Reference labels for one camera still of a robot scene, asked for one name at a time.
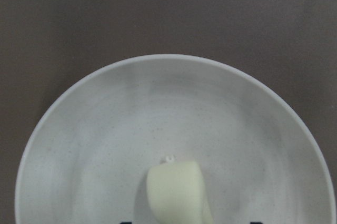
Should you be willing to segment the pale white bun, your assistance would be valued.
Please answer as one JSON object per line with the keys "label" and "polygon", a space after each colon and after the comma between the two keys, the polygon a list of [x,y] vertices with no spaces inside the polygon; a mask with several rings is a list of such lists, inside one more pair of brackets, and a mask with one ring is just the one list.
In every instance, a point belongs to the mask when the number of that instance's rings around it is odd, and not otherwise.
{"label": "pale white bun", "polygon": [[196,161],[149,169],[147,200],[158,223],[213,223],[204,177]]}

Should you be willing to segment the round cream plate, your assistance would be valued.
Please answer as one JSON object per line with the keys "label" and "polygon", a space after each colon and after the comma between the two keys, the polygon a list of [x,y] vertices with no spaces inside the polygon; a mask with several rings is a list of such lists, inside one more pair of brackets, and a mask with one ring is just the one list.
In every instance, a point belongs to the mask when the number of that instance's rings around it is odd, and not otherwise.
{"label": "round cream plate", "polygon": [[155,223],[148,170],[196,160],[215,223],[336,223],[312,134],[276,93],[228,65],[148,55],[103,67],[40,119],[18,170],[17,223]]}

